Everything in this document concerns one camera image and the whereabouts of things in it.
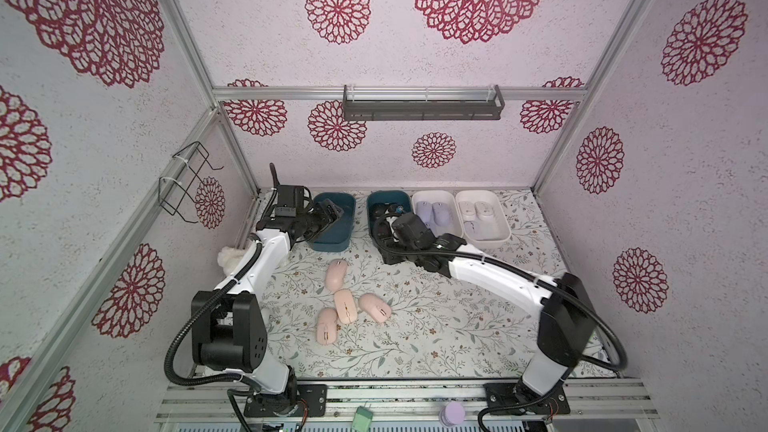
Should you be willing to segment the purple round cap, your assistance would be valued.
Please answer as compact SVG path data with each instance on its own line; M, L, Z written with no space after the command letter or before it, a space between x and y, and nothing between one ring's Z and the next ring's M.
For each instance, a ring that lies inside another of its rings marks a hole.
M465 408L458 401L450 401L440 410L438 420L444 427L462 425L466 420Z

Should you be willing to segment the teal storage box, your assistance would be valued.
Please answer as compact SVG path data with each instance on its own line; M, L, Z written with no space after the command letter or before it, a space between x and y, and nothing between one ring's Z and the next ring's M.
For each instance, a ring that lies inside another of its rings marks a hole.
M310 248L316 252L340 253L350 244L355 222L356 199L349 193L325 192L316 196L314 202L320 203L326 199L340 207L342 215L338 221L310 243Z
M394 238L386 216L411 212L409 195L401 190L375 191L367 198L366 210L371 238L378 239L386 246L395 246L397 240Z

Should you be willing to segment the right white storage box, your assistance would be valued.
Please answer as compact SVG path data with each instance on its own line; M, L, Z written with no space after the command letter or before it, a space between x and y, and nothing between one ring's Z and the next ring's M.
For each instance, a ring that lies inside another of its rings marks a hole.
M463 190L455 195L464 235L481 250L503 246L511 228L497 194L490 190Z

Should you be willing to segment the pink mouse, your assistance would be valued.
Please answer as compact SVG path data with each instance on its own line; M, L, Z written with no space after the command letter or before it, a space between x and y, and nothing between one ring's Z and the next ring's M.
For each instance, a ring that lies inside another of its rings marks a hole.
M337 341L338 314L334 308L324 308L317 318L316 341L320 345L332 345Z
M366 293L358 299L359 307L376 323L385 323L392 316L391 307L382 298L372 293Z
M336 293L344 287L345 276L348 271L348 263L344 259L332 260L326 270L325 288L331 293Z
M358 319L357 304L349 289L340 289L333 295L338 320L341 324L348 325Z

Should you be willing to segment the pink mouse right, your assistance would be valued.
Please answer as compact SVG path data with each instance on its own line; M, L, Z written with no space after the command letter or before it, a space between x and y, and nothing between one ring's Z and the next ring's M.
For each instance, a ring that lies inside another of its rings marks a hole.
M359 307L376 323L385 323L392 316L391 307L382 298L372 293L366 293L358 299Z

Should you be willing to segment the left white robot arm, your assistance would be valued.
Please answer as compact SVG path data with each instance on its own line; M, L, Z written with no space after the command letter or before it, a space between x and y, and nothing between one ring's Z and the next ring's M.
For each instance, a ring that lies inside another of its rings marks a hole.
M284 394L291 369L268 348L261 300L278 265L298 242L311 242L344 216L333 201L293 214L279 207L259 221L234 271L192 301L191 351L195 364L222 381L240 382L269 395Z

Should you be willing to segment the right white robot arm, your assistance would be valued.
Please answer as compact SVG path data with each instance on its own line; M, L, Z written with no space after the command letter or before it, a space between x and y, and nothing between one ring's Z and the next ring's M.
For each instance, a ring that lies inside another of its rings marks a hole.
M599 322L576 276L552 278L524 271L451 234L386 239L380 246L429 272L486 289L538 320L537 351L517 386L524 402L551 395L585 359Z

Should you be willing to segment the floral table mat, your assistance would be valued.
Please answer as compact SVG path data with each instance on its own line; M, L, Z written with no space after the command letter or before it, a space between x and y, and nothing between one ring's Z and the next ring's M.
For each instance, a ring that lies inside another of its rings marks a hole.
M354 296L382 298L391 318L380 324L361 313L338 326L334 343L320 344L318 316L334 304L324 285L332 255L298 245L260 301L271 353L302 378L519 376L536 350L537 317L467 282L409 262L385 264L368 231L368 192L354 196L355 226L340 253L344 285Z

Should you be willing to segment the pink mouse middle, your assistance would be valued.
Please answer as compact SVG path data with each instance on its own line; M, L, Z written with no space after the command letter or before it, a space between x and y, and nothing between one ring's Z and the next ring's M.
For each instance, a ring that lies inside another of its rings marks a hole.
M340 289L333 295L338 320L341 324L348 325L358 319L357 304L349 289Z

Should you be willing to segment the white storage box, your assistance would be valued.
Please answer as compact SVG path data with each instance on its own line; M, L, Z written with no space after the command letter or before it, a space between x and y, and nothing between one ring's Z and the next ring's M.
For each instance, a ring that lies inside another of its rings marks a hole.
M445 190L421 190L411 196L414 213L436 235L464 236L456 199Z
M503 246L511 228L497 194L490 190L463 190L455 195L464 235L481 250Z

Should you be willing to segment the left white storage box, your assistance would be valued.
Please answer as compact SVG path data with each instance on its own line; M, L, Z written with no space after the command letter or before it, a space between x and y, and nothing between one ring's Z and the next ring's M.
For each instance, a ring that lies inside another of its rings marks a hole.
M436 235L464 236L456 199L445 190L421 190L411 196L414 213Z

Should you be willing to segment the white mouse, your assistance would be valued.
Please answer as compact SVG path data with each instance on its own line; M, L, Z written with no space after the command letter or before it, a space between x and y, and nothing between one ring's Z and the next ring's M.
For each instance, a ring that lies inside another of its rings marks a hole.
M468 238L475 241L484 239L482 227L478 224L477 221L465 221L464 229Z
M480 220L488 221L495 219L495 212L493 206L486 201L477 201L475 203L477 217Z
M462 220L465 222L475 221L477 219L477 211L475 204L471 201L460 201L458 203L459 210L462 216Z

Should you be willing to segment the black mouse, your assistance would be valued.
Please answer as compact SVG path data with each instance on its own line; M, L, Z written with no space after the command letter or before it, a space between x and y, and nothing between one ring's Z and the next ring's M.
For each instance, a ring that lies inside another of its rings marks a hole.
M377 221L381 217L386 216L388 213L388 206L386 204L377 204L371 211L371 217L373 221Z

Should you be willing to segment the large purple mouse bottom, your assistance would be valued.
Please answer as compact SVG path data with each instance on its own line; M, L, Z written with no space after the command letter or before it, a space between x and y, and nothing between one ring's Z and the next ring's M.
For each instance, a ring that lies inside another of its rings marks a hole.
M437 227L451 228L453 224L452 212L446 202L433 202L433 222Z

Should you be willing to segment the pink mouse top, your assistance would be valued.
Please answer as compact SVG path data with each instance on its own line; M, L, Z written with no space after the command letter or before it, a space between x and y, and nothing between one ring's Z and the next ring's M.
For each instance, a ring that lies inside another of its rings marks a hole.
M344 259L332 260L326 270L325 288L331 293L336 293L344 287L345 276L348 271L348 263Z

